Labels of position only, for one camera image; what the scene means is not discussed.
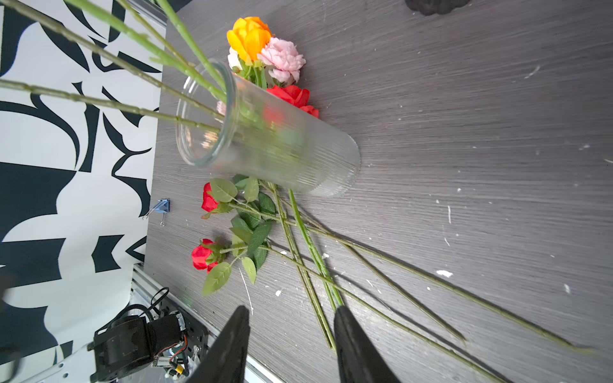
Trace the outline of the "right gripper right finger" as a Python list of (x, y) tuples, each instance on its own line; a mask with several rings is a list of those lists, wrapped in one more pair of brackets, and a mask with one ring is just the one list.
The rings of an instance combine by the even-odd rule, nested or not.
[(334, 332), (341, 382), (400, 382), (347, 306), (335, 312)]

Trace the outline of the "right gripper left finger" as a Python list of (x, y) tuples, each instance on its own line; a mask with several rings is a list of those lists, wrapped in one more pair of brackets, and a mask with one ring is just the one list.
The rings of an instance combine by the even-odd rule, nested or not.
[(187, 383), (244, 382), (250, 332), (249, 310), (238, 306)]

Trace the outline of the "clear glass vase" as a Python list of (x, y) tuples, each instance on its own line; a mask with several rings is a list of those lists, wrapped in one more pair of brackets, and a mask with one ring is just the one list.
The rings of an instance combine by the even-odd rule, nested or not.
[(361, 168), (354, 139), (231, 72), (213, 68), (226, 85), (226, 110), (207, 113), (180, 100), (177, 148), (187, 164), (269, 181), (319, 197), (343, 194)]

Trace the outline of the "blue binder clip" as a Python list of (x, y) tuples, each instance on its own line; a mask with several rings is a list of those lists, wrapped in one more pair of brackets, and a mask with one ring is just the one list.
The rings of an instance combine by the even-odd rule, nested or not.
[(151, 207), (145, 213), (145, 215), (143, 215), (141, 218), (142, 220), (147, 220), (150, 217), (150, 215), (152, 215), (153, 213), (161, 214), (160, 226), (164, 227), (165, 217), (169, 213), (169, 211), (170, 211), (170, 200), (169, 199), (159, 199), (157, 203), (153, 207)]

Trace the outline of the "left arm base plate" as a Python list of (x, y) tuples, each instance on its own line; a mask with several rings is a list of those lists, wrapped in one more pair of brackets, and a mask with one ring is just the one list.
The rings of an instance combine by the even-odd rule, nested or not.
[(92, 382), (118, 382), (147, 367), (188, 377), (208, 348), (209, 331), (169, 298), (164, 287), (147, 305), (129, 304), (94, 333)]

